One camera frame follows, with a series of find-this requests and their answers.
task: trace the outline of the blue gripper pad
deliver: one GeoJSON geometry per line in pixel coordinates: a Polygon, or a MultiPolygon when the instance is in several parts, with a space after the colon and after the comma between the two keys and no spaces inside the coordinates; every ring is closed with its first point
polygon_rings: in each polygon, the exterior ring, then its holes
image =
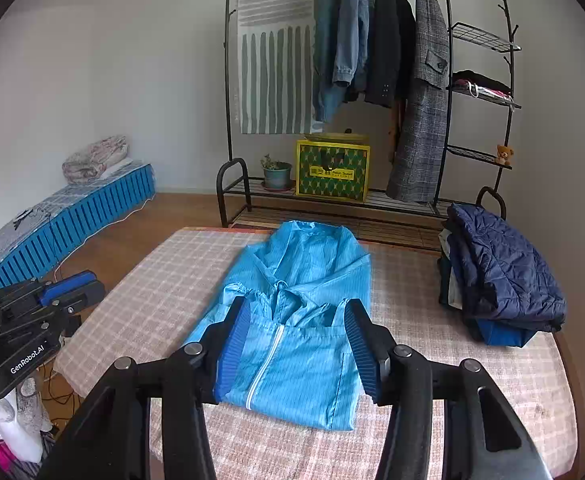
{"type": "MultiPolygon", "coordinates": [[[[361,307],[361,311],[365,314],[363,306],[361,307]]],[[[372,322],[370,321],[370,318],[368,318],[367,314],[366,318],[368,324],[372,325],[372,322]]],[[[366,392],[366,395],[373,398],[373,402],[377,403],[381,395],[379,367],[375,361],[375,358],[373,357],[373,354],[371,353],[371,350],[366,344],[364,335],[362,333],[362,328],[355,319],[351,301],[346,304],[346,309],[344,312],[344,323],[346,325],[346,335],[348,336],[348,342],[350,343],[350,348],[353,350],[355,364],[357,364],[357,371],[359,371],[359,377],[361,377],[362,384],[364,385],[364,391],[366,392]]]]}
{"type": "Polygon", "coordinates": [[[235,382],[239,360],[241,359],[249,328],[250,305],[248,301],[244,301],[217,362],[217,380],[213,390],[214,398],[217,402],[223,400],[223,397],[231,390],[235,382]]]}
{"type": "Polygon", "coordinates": [[[61,280],[60,282],[47,286],[44,290],[44,293],[39,297],[39,303],[41,303],[43,306],[49,306],[55,298],[58,298],[63,294],[74,290],[75,288],[87,285],[90,282],[94,282],[95,280],[95,274],[89,270],[84,270],[79,274],[69,276],[65,280],[61,280]]]}

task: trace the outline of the denim jacket sleeve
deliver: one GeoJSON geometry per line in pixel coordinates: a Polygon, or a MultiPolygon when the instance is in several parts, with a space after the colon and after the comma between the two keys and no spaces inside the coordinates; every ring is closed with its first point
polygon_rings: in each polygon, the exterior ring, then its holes
{"type": "Polygon", "coordinates": [[[369,0],[341,0],[333,83],[350,84],[359,65],[368,58],[369,0]]]}

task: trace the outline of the silver screw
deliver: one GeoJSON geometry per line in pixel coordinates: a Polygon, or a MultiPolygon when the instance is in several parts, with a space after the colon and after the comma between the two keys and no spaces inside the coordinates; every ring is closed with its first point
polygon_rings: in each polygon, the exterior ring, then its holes
{"type": "Polygon", "coordinates": [[[114,367],[118,370],[127,370],[132,364],[132,359],[129,357],[119,357],[114,362],[114,367]]]}
{"type": "Polygon", "coordinates": [[[188,355],[199,355],[201,354],[202,350],[204,350],[204,347],[199,343],[188,343],[186,346],[184,346],[184,352],[186,352],[188,355]]]}
{"type": "Polygon", "coordinates": [[[412,355],[412,348],[408,345],[397,345],[393,348],[393,352],[397,357],[410,357],[412,355]]]}
{"type": "Polygon", "coordinates": [[[481,364],[474,359],[466,359],[466,361],[463,362],[463,367],[469,372],[479,372],[481,370],[481,364]]]}

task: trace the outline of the navy blue puffer jacket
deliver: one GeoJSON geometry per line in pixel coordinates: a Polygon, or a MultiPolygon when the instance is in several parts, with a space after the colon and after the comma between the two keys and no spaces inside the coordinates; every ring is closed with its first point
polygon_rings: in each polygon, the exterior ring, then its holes
{"type": "Polygon", "coordinates": [[[452,204],[448,218],[463,270],[466,316],[561,329],[566,300],[546,261],[521,233],[480,206],[452,204]]]}

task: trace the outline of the black folded clothing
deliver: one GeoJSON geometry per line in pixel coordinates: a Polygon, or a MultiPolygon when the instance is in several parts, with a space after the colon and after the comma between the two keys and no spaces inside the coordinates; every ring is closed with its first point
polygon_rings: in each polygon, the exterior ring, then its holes
{"type": "Polygon", "coordinates": [[[454,72],[453,81],[458,79],[466,79],[467,81],[470,81],[471,83],[474,83],[478,86],[490,88],[491,90],[497,90],[499,92],[503,92],[504,94],[510,94],[510,88],[504,85],[502,82],[478,74],[472,70],[461,70],[460,72],[454,72]]]}

